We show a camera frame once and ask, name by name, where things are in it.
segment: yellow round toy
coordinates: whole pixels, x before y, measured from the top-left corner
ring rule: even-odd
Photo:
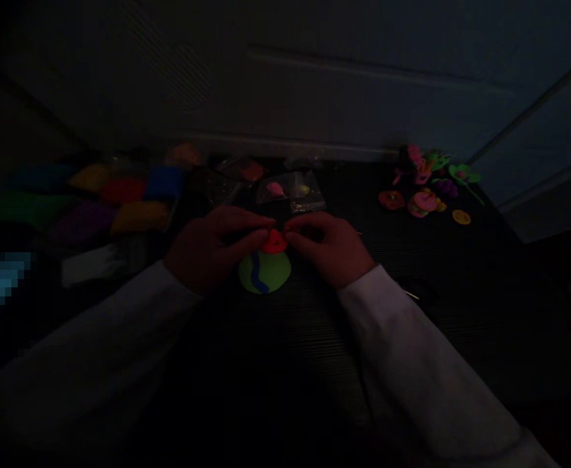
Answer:
[[[470,215],[463,210],[454,210],[453,220],[457,221],[459,224],[470,224],[472,222]]]

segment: blue clay stripe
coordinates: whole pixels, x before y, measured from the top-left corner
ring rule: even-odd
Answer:
[[[253,260],[253,269],[251,270],[251,284],[262,294],[268,294],[271,290],[268,286],[259,280],[259,253],[254,250],[251,254],[251,260]]]

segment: green toy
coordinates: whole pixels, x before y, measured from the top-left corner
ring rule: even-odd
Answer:
[[[250,293],[273,293],[290,277],[292,266],[285,252],[269,254],[256,250],[238,265],[240,283]]]
[[[0,221],[29,224],[43,232],[75,200],[64,195],[34,195],[17,190],[0,195]]]
[[[435,172],[443,168],[450,161],[450,155],[442,153],[441,151],[434,151],[424,156],[424,158],[429,162],[435,161],[431,167],[431,172]]]
[[[479,202],[481,202],[481,205],[485,206],[485,202],[481,200],[481,197],[476,195],[476,193],[474,193],[474,191],[472,191],[472,189],[469,186],[469,184],[471,183],[478,183],[481,181],[480,174],[475,174],[473,172],[470,172],[470,166],[468,166],[467,164],[460,164],[458,166],[452,164],[448,168],[448,172],[453,177],[453,179],[457,181],[459,185],[463,185],[464,187],[466,187],[468,189],[468,192],[474,195],[476,199]]]

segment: white shirt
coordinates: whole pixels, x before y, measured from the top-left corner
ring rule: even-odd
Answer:
[[[409,463],[558,466],[381,266],[338,297],[375,426]],[[1,437],[52,454],[119,446],[201,300],[160,261],[42,339],[0,370]]]

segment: finger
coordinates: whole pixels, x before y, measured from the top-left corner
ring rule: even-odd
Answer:
[[[317,211],[316,213],[307,213],[297,216],[296,218],[291,219],[290,221],[285,223],[285,232],[288,231],[296,231],[303,226],[313,226],[315,228],[322,229],[323,231],[327,231],[333,226],[338,219],[334,216],[331,216],[324,211]]]
[[[240,207],[234,207],[231,205],[221,205],[214,208],[207,215],[208,218],[222,218],[223,216],[241,216],[245,213],[249,213],[247,210]]]
[[[272,218],[266,218],[248,211],[243,213],[230,212],[226,216],[210,220],[211,227],[217,235],[229,234],[244,229],[268,229],[273,227],[275,222]]]
[[[314,260],[323,248],[323,245],[303,237],[301,234],[289,232],[285,235],[286,241],[298,250],[303,257]]]
[[[220,255],[228,265],[234,265],[254,250],[257,250],[268,240],[268,229],[258,229],[239,240],[235,244],[221,249]]]

